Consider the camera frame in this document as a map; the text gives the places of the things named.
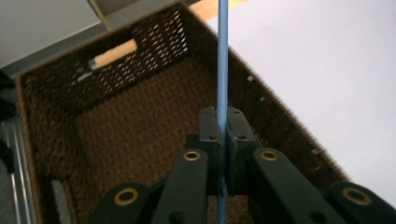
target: white table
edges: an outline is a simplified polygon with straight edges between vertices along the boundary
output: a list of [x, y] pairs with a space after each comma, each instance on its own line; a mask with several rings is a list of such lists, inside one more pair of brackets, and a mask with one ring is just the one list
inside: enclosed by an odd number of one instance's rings
[[88, 1], [1, 0], [0, 68], [98, 23]]
[[236, 52], [353, 182], [396, 207], [396, 1], [249, 0], [229, 17]]

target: black plastic bracket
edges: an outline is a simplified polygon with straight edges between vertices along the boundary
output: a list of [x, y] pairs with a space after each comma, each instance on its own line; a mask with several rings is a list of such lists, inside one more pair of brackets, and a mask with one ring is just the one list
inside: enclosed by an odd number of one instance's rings
[[177, 154], [152, 224], [206, 223], [208, 157], [195, 148]]
[[336, 183], [328, 197], [329, 203], [348, 223], [396, 223], [396, 210], [362, 186]]
[[219, 190], [219, 158], [223, 151], [215, 107], [199, 112], [199, 134], [187, 135], [186, 147], [199, 148], [208, 156], [207, 194], [217, 195]]
[[266, 210], [251, 209], [256, 223], [345, 223], [283, 153], [260, 148], [253, 152], [253, 160], [255, 184], [250, 187], [255, 193], [249, 196]]
[[246, 195], [247, 161], [251, 158], [252, 152], [262, 145], [251, 131], [245, 115], [238, 109], [228, 107], [227, 129], [228, 193], [231, 196]]

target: wicker basket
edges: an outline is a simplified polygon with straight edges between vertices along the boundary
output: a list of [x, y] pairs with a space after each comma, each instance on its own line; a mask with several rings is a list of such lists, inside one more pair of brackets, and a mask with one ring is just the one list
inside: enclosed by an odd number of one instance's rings
[[[101, 69], [88, 66], [131, 38], [136, 52]], [[51, 180], [64, 184], [73, 223], [86, 223], [109, 189], [166, 176], [186, 134], [198, 133], [199, 110], [216, 104], [217, 44], [175, 3], [18, 76], [37, 223], [60, 222]], [[346, 179], [231, 51], [229, 90], [229, 105], [245, 113], [262, 145], [283, 151], [314, 185]], [[227, 223], [250, 223], [246, 197], [227, 207]], [[215, 208], [211, 198], [209, 223]]]

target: blue rod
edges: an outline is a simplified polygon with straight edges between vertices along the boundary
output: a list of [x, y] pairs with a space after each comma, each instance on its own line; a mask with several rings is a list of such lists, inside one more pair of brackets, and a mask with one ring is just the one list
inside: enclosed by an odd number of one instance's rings
[[225, 224], [227, 186], [225, 184], [227, 104], [228, 104], [228, 0], [219, 0], [218, 47], [218, 124], [224, 148], [220, 160], [220, 188], [217, 201], [217, 223]]

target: screw hole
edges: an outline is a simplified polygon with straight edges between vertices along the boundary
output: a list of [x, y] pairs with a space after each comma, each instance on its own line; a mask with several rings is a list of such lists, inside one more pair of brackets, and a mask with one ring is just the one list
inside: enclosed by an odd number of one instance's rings
[[186, 215], [182, 212], [173, 212], [169, 216], [169, 221], [172, 222], [173, 224], [182, 224], [184, 223], [185, 219], [186, 219]]
[[327, 222], [327, 218], [320, 212], [310, 213], [309, 218], [311, 218], [311, 220], [314, 221], [315, 223], [326, 223]]
[[346, 197], [352, 203], [364, 206], [372, 203], [371, 198], [359, 189], [346, 188], [343, 189], [342, 192], [344, 197]]
[[125, 206], [136, 201], [139, 192], [134, 188], [126, 188], [120, 190], [114, 198], [114, 203], [119, 206]]
[[131, 200], [133, 197], [134, 197], [134, 193], [133, 193], [133, 192], [123, 192], [123, 193], [120, 195], [120, 199], [121, 199], [122, 201]]
[[267, 161], [276, 161], [278, 156], [272, 151], [264, 151], [260, 156]]
[[201, 158], [201, 154], [196, 151], [188, 151], [183, 155], [186, 161], [198, 161]]

